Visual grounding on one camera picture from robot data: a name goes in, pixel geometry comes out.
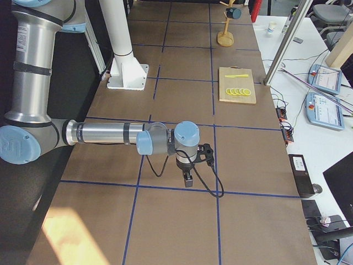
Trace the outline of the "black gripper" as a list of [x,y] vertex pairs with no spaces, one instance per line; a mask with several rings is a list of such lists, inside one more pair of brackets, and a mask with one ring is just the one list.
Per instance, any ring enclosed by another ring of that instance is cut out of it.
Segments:
[[194,166],[191,163],[182,163],[179,160],[176,160],[176,165],[183,172],[185,187],[191,188],[194,183],[191,170],[194,168]]

